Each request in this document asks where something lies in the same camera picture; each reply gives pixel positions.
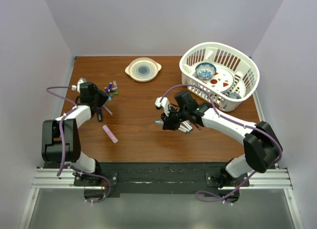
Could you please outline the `lavender highlighter pen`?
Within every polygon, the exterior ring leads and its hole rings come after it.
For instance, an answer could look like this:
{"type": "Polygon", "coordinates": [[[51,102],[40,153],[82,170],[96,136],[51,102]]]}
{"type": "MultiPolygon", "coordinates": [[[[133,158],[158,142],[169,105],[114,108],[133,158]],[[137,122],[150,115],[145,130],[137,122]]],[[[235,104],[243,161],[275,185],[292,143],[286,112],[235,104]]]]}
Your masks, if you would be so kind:
{"type": "Polygon", "coordinates": [[[116,136],[112,133],[112,131],[108,128],[107,125],[102,126],[103,131],[106,133],[106,135],[110,138],[110,140],[116,144],[118,142],[118,139],[116,136]]]}

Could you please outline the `white marker green cap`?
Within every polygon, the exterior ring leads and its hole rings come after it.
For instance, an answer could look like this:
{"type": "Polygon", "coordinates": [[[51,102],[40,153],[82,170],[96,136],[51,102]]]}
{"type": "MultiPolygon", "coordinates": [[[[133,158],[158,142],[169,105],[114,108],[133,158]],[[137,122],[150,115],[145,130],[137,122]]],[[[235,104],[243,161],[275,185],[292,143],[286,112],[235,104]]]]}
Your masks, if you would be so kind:
{"type": "Polygon", "coordinates": [[[185,134],[190,133],[190,130],[185,128],[185,127],[183,127],[183,126],[180,126],[178,130],[183,132],[183,133],[185,133],[185,134]]]}

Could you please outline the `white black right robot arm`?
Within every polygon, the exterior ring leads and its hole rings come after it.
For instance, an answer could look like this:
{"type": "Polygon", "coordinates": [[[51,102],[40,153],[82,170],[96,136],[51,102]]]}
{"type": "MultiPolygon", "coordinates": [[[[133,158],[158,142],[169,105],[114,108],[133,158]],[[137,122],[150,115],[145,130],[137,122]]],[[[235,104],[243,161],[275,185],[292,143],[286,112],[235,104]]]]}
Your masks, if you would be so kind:
{"type": "Polygon", "coordinates": [[[181,123],[189,121],[224,133],[243,145],[244,154],[231,159],[214,176],[218,182],[231,186],[238,177],[250,171],[264,173],[280,157],[282,148],[267,122],[255,124],[217,112],[211,104],[198,104],[187,90],[175,94],[174,99],[176,105],[166,97],[155,101],[156,108],[163,111],[161,119],[164,130],[177,130],[181,123]]]}

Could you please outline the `light blue highlighter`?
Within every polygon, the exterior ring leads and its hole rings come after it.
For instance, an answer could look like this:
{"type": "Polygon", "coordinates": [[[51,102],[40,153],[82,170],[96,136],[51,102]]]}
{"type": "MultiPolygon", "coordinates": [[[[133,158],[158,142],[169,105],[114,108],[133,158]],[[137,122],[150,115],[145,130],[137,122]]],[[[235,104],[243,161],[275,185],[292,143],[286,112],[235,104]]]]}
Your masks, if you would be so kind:
{"type": "Polygon", "coordinates": [[[155,123],[159,124],[159,125],[163,125],[164,124],[163,121],[161,121],[161,120],[156,120],[155,123]]]}

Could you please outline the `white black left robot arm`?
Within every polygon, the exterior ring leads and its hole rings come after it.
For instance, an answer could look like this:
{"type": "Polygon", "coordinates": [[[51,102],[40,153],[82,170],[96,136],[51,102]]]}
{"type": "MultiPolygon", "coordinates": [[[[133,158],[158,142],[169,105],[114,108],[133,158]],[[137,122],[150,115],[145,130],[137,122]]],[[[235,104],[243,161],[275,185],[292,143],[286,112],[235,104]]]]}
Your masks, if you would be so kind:
{"type": "Polygon", "coordinates": [[[75,171],[75,176],[90,185],[99,185],[104,181],[100,164],[81,150],[78,129],[89,121],[110,98],[109,92],[98,88],[96,84],[80,79],[72,86],[52,86],[46,91],[58,98],[70,102],[73,107],[58,118],[45,120],[42,125],[42,158],[46,163],[59,164],[56,176],[60,178],[65,168],[75,171]],[[75,102],[57,93],[53,89],[70,89],[79,93],[80,102],[75,102]]]}

